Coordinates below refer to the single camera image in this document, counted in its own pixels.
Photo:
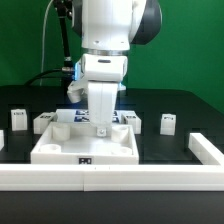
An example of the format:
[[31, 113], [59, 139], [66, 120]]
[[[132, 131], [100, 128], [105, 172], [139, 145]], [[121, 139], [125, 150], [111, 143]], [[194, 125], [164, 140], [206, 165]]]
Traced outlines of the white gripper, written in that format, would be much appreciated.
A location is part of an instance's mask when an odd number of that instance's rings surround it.
[[97, 136], [105, 137], [112, 123], [118, 86], [127, 72], [126, 56], [102, 56], [84, 54], [81, 58], [83, 76], [72, 81], [68, 97], [72, 103], [79, 102], [86, 92], [88, 97], [89, 120], [97, 128]]

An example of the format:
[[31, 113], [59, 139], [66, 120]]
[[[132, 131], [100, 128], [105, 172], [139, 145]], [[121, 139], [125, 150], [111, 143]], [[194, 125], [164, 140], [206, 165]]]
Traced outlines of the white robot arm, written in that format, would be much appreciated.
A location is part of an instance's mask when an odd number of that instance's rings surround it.
[[90, 124], [104, 137], [127, 73], [130, 46], [155, 38], [162, 11], [158, 0], [73, 0], [72, 22], [81, 34], [83, 54], [67, 94], [73, 103], [87, 95]]

